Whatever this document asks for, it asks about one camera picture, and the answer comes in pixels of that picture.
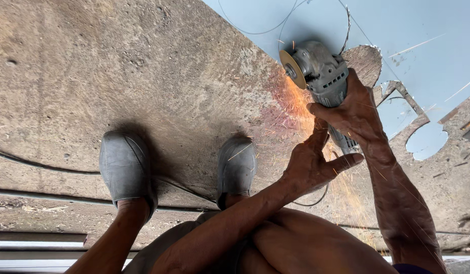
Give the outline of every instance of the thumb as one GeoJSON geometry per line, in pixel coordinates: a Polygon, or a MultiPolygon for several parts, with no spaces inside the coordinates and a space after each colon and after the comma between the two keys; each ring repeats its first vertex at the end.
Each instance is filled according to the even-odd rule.
{"type": "Polygon", "coordinates": [[[306,105],[306,108],[312,115],[325,121],[328,121],[329,117],[331,117],[331,114],[333,113],[332,109],[327,108],[320,103],[309,103],[306,105]]]}
{"type": "Polygon", "coordinates": [[[330,169],[334,169],[334,171],[339,174],[342,171],[360,164],[363,160],[364,158],[362,154],[350,153],[329,161],[326,164],[330,169]]]}

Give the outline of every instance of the hand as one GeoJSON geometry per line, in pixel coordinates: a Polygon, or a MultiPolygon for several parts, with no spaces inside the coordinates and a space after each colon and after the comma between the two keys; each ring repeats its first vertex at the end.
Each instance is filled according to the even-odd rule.
{"type": "Polygon", "coordinates": [[[319,103],[306,107],[311,114],[328,121],[341,134],[357,141],[365,150],[370,142],[388,143],[375,107],[372,89],[365,87],[354,69],[348,69],[347,95],[341,105],[327,108],[319,103]]]}
{"type": "Polygon", "coordinates": [[[322,149],[328,139],[328,123],[315,118],[313,134],[292,150],[281,179],[295,184],[299,196],[322,187],[340,172],[363,161],[363,155],[351,153],[326,162],[322,149]]]}

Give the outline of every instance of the purple sleeve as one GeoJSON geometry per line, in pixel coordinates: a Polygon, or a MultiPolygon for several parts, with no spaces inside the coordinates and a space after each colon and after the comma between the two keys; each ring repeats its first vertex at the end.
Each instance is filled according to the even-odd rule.
{"type": "Polygon", "coordinates": [[[395,264],[392,266],[400,274],[433,274],[431,271],[425,270],[424,268],[412,264],[395,264]]]}

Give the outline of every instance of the foot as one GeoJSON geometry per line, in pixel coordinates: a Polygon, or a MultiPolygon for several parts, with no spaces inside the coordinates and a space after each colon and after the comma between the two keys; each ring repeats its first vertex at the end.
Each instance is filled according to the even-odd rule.
{"type": "Polygon", "coordinates": [[[152,190],[149,152],[138,135],[120,131],[105,133],[99,152],[99,171],[116,208],[135,205],[141,210],[143,203],[136,198],[144,198],[149,206],[146,222],[150,220],[158,202],[152,190]]]}
{"type": "Polygon", "coordinates": [[[226,141],[218,152],[218,207],[224,210],[244,196],[248,197],[256,172],[257,159],[252,140],[236,136],[226,141]]]}

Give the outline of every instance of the concrete floor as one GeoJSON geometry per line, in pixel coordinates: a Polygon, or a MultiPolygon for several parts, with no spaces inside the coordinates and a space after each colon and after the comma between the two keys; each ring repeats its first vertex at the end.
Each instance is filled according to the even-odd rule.
{"type": "MultiPolygon", "coordinates": [[[[375,84],[377,49],[361,46],[344,57],[364,84],[375,84]]],[[[158,170],[213,197],[217,150],[234,132],[244,131],[260,144],[256,193],[280,177],[292,148],[302,141],[282,127],[280,114],[290,113],[276,97],[280,69],[199,0],[0,0],[0,151],[46,165],[97,171],[102,134],[130,129],[156,151],[158,170]],[[265,128],[274,134],[265,134],[265,128]]],[[[405,93],[402,85],[395,85],[405,93]]],[[[374,92],[379,99],[380,88],[374,92]]],[[[410,134],[427,122],[425,115],[391,140],[438,231],[470,234],[470,143],[459,129],[469,120],[470,98],[445,124],[445,147],[425,161],[414,160],[405,149],[410,134]]],[[[357,208],[338,184],[315,207],[288,206],[333,222],[377,227],[366,167],[355,167],[348,176],[357,208]]],[[[42,171],[3,159],[0,188],[110,198],[100,177],[42,171]]],[[[171,187],[158,186],[158,194],[160,205],[213,208],[171,187]]],[[[320,195],[318,191],[300,200],[320,195]]],[[[87,233],[88,247],[115,214],[107,206],[0,196],[0,231],[87,233]],[[63,208],[44,210],[56,207],[63,208]]],[[[195,218],[155,213],[133,249],[195,218]]],[[[378,251],[386,249],[379,233],[349,231],[378,251]]],[[[470,252],[470,236],[439,235],[439,240],[447,251],[470,252]]]]}

